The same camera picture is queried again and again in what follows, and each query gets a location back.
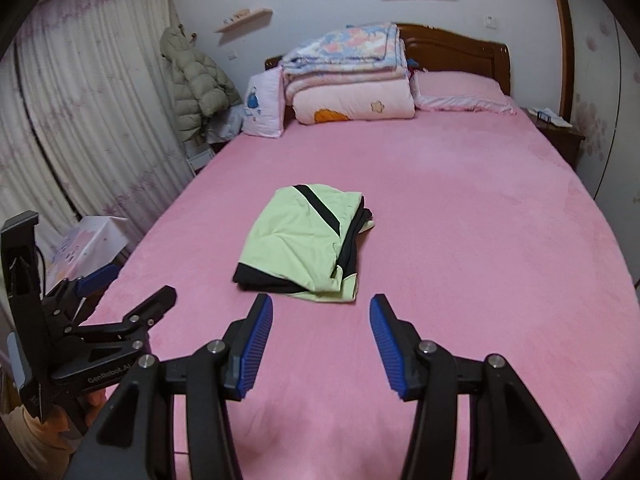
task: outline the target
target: curtain fold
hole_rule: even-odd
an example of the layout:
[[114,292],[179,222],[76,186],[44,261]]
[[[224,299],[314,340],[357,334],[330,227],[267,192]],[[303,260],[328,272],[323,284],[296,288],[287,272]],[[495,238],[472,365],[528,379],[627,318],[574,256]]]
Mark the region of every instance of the curtain fold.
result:
[[136,244],[190,181],[159,39],[168,0],[47,0],[16,37],[25,98],[83,215],[123,216]]
[[[77,221],[33,137],[18,90],[12,45],[0,60],[0,224],[27,209],[40,214],[36,243],[50,262]],[[11,319],[2,272],[0,303]]]

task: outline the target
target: nightstand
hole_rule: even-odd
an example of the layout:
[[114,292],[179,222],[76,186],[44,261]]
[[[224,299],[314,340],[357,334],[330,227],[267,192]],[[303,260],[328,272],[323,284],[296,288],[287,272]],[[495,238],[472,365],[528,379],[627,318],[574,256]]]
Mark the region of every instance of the nightstand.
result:
[[558,150],[558,153],[564,158],[565,161],[574,168],[578,158],[578,150],[580,150],[580,143],[585,139],[584,135],[578,132],[574,128],[558,128],[551,123],[545,123],[536,116],[527,112],[527,117],[531,119],[531,122],[535,124],[536,128],[548,139],[553,147]]

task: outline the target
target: white wardrobe door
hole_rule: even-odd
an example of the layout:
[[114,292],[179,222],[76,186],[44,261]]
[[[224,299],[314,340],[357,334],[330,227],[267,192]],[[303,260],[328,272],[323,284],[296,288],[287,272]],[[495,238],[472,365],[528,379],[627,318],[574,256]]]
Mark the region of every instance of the white wardrobe door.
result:
[[616,22],[602,0],[569,0],[574,24],[572,123],[586,136],[576,173],[591,196],[604,171],[618,114],[620,54]]
[[635,283],[640,279],[640,57],[616,26],[622,59],[620,114],[596,203],[618,238]]

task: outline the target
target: light switch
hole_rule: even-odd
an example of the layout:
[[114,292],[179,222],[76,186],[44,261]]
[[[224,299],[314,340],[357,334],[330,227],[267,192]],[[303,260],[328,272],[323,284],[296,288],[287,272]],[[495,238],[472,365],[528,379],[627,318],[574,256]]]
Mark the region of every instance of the light switch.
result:
[[484,17],[484,26],[486,28],[492,28],[493,30],[498,28],[498,26],[495,23],[495,17],[494,16],[485,16]]

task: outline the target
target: pink comforter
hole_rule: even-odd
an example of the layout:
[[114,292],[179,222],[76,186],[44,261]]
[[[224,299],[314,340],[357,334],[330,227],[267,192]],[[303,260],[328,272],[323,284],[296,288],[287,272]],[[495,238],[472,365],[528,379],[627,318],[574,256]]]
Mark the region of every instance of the pink comforter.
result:
[[[355,304],[274,297],[255,388],[229,403],[244,478],[399,477],[415,403],[389,388],[369,327],[383,292],[453,354],[503,354],[581,477],[599,480],[640,419],[638,300],[607,222],[520,111],[241,136],[151,229],[92,321],[119,320],[169,284],[177,304],[151,331],[160,358],[222,336],[254,298],[231,276],[258,213],[275,189],[316,182],[363,192],[376,226],[362,236]],[[455,479],[468,460],[460,405]],[[185,452],[179,410],[176,431]]]

